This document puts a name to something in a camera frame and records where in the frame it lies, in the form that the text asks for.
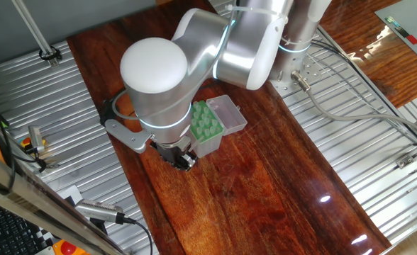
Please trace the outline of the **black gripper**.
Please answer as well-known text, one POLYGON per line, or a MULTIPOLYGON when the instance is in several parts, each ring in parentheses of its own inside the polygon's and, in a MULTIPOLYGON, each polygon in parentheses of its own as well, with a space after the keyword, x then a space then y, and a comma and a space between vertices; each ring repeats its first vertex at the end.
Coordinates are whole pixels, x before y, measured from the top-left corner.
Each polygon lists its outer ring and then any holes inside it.
POLYGON ((191 139, 183 136, 180 140, 173 143, 156 143, 151 142, 150 146, 154 148, 160 156, 169 163, 173 163, 176 169, 189 171, 197 162, 197 156, 188 152, 191 139))

